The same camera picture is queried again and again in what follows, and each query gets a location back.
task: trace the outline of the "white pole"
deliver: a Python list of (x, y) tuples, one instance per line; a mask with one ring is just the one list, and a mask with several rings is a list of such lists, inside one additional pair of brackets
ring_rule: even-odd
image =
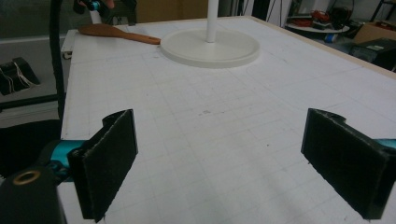
[(219, 0), (209, 0), (209, 4), (207, 8), (207, 27), (206, 27), (207, 43), (215, 42), (218, 10), (219, 10)]
[(98, 11), (90, 11), (90, 14), (91, 14), (91, 20), (92, 20), (93, 24), (102, 23), (102, 19), (100, 18)]

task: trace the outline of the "white wall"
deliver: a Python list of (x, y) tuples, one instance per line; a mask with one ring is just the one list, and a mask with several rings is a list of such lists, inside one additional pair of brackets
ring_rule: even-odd
[[(274, 9), (272, 10), (272, 13), (270, 15), (271, 7), (274, 4)], [(254, 0), (245, 0), (245, 6), (247, 5), (247, 11), (245, 15), (251, 16), (251, 12), (253, 10), (253, 4)], [(283, 27), (285, 25), (286, 18), (288, 17), (289, 14), (289, 8), (290, 8), (291, 0), (271, 0), (270, 6), (268, 8), (268, 15), (267, 15), (267, 21), (271, 22), (274, 25), (281, 26)], [(280, 24), (280, 5), (282, 5), (282, 23)]]

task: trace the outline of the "metal leg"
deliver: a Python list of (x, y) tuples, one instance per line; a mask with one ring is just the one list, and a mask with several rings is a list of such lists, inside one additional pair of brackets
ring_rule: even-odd
[(384, 0), (381, 0), (381, 1), (379, 2), (378, 7), (376, 7), (375, 12), (374, 12), (374, 15), (373, 15), (373, 17), (370, 19), (370, 21), (374, 21), (374, 20), (375, 20), (376, 14), (378, 14), (378, 11), (379, 11), (379, 9), (382, 7), (382, 4), (383, 4), (383, 3), (384, 3)]

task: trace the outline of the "white tabletop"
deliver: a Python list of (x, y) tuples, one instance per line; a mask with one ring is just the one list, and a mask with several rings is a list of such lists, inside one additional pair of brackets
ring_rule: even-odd
[[(162, 38), (205, 25), (127, 29)], [(170, 61), (158, 46), (76, 36), (63, 139), (89, 139), (106, 115), (134, 110), (139, 154), (106, 223), (368, 223), (300, 152), (306, 112), (331, 111), (372, 138), (394, 138), (396, 80), (264, 22), (224, 19), (219, 28), (251, 35), (261, 56), (203, 69)], [(69, 223), (92, 223), (72, 183), (59, 191)], [(395, 222), (394, 191), (371, 223)]]

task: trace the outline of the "black cable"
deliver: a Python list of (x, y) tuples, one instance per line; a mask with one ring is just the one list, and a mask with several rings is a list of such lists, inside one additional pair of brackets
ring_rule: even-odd
[(242, 14), (242, 16), (245, 16), (245, 13), (247, 12), (247, 8), (248, 8), (248, 0), (247, 0), (247, 4), (245, 5), (244, 14)]
[(58, 116), (64, 118), (64, 70), (62, 68), (61, 47), (59, 41), (59, 21), (63, 0), (51, 0), (49, 11), (49, 47), (52, 58), (53, 75), (58, 95)]
[(280, 0), (280, 11), (279, 11), (279, 26), (280, 27), (282, 27), (282, 8), (283, 8), (282, 3), (283, 3), (283, 0)]
[(274, 0), (273, 5), (271, 6), (270, 14), (269, 14), (268, 17), (267, 17), (267, 21), (269, 21), (270, 18), (271, 18), (271, 14), (272, 14), (272, 10), (274, 9), (274, 4), (275, 4), (275, 2), (276, 2), (276, 0)]

